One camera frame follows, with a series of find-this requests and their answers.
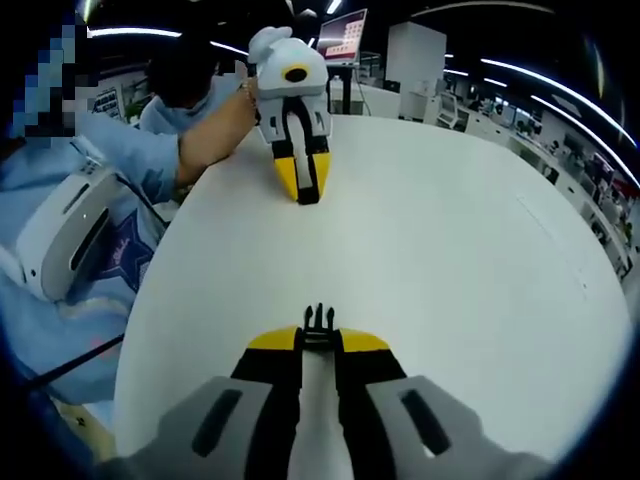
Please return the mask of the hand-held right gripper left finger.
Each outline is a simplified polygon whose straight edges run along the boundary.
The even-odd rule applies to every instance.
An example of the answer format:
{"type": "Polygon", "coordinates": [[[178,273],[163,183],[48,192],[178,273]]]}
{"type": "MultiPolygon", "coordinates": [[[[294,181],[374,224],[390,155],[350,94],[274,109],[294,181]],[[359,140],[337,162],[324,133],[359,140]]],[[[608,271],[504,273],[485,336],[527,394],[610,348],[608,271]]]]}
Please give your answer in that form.
{"type": "Polygon", "coordinates": [[[252,340],[232,373],[177,404],[158,429],[160,479],[285,479],[300,420],[302,330],[252,340]]]}

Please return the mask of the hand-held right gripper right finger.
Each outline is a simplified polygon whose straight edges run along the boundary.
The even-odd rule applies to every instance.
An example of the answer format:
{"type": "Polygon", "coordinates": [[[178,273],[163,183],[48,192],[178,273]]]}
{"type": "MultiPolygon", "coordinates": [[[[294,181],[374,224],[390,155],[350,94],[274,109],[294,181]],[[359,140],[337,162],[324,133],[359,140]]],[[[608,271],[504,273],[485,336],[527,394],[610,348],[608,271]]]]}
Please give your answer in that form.
{"type": "Polygon", "coordinates": [[[356,479],[481,479],[478,416],[422,375],[409,376],[388,344],[335,334],[338,417],[356,479]]]}

